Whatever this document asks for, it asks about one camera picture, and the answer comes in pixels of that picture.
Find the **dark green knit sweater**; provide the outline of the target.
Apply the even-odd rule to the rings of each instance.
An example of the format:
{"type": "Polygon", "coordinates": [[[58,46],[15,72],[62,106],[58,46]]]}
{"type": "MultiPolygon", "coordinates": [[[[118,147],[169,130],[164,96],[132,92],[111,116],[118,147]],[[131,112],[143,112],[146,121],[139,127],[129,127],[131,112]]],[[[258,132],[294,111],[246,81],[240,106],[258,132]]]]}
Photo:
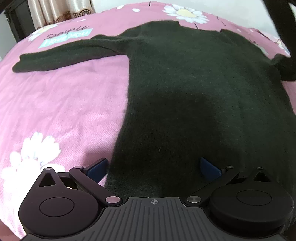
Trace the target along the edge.
{"type": "Polygon", "coordinates": [[[295,114],[282,81],[295,65],[267,58],[241,35],[153,21],[23,54],[15,73],[103,57],[129,58],[125,118],[106,188],[120,197],[188,195],[206,185],[205,159],[221,169],[264,168],[295,196],[295,114]]]}

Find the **pink floral bed sheet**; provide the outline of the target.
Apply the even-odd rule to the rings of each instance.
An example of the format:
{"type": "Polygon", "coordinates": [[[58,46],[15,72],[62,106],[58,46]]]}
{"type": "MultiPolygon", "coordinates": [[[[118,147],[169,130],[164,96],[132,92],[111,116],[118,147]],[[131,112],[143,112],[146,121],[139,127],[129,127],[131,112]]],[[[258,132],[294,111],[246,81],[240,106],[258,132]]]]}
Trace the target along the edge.
{"type": "Polygon", "coordinates": [[[50,72],[17,74],[25,53],[48,50],[98,34],[118,35],[149,21],[178,20],[204,30],[241,34],[268,57],[288,55],[277,37],[186,4],[116,5],[102,13],[40,28],[1,61],[1,224],[25,236],[19,208],[46,167],[68,171],[110,158],[126,109],[128,58],[115,56],[50,72]]]}

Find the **beige lace-trimmed curtain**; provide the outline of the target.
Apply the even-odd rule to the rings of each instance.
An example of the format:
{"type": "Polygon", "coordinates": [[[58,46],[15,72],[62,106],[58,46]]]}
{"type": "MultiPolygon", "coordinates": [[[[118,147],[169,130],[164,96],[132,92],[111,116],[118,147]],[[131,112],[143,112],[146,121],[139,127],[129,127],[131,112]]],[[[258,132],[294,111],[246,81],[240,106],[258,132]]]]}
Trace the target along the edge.
{"type": "Polygon", "coordinates": [[[90,0],[28,0],[35,29],[95,13],[90,0]]]}

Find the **dark wooden cabinet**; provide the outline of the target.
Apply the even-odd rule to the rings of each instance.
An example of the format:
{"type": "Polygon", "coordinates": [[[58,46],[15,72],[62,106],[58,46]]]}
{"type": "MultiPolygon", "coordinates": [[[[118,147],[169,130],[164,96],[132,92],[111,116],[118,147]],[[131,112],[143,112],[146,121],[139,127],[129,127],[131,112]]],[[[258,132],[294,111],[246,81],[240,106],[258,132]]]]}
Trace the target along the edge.
{"type": "Polygon", "coordinates": [[[1,1],[1,13],[4,13],[16,42],[35,31],[27,0],[1,1]]]}

